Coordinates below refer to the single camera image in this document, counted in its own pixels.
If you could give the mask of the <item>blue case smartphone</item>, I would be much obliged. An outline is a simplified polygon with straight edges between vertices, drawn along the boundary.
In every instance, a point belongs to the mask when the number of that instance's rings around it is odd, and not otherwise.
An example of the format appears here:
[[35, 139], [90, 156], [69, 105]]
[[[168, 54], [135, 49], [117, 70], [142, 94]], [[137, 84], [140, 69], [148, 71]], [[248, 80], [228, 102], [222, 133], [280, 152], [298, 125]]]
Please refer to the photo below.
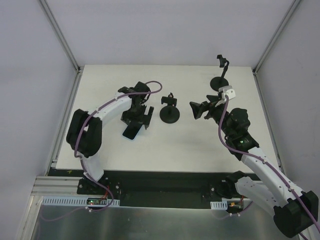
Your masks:
[[133, 141], [136, 138], [137, 134], [139, 133], [140, 129], [141, 129], [140, 125], [137, 125], [137, 126], [128, 125], [126, 129], [123, 131], [122, 136], [128, 140]]

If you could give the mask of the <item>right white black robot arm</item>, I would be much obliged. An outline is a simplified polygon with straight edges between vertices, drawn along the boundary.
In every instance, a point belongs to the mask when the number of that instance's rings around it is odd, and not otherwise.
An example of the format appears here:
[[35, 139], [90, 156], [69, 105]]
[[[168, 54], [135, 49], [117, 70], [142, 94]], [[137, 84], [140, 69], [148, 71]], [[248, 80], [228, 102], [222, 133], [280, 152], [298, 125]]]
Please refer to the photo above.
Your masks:
[[243, 172], [237, 171], [225, 184], [226, 194], [233, 198], [248, 197], [270, 214], [277, 228], [288, 238], [300, 235], [312, 225], [318, 229], [318, 196], [313, 191], [304, 191], [268, 160], [248, 132], [251, 123], [247, 110], [234, 108], [228, 112], [229, 97], [208, 95], [207, 98], [209, 101], [189, 103], [194, 118], [207, 113], [205, 119], [213, 119], [218, 125], [220, 142], [263, 182], [263, 186], [255, 185]]

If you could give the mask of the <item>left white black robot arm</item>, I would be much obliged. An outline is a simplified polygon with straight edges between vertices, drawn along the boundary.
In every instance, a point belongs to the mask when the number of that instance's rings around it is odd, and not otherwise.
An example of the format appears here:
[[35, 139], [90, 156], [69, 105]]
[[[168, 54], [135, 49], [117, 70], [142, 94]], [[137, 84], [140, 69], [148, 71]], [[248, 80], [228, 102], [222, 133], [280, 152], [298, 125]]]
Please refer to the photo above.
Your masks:
[[103, 141], [103, 128], [111, 120], [120, 116], [126, 124], [122, 136], [134, 140], [142, 127], [150, 125], [154, 107], [145, 113], [145, 103], [154, 92], [148, 82], [139, 81], [134, 87], [122, 87], [107, 103], [92, 111], [77, 109], [72, 116], [66, 142], [73, 150], [75, 158], [80, 160], [84, 176], [89, 179], [88, 188], [99, 195], [105, 191], [106, 183], [101, 178], [104, 169], [101, 166], [99, 152]]

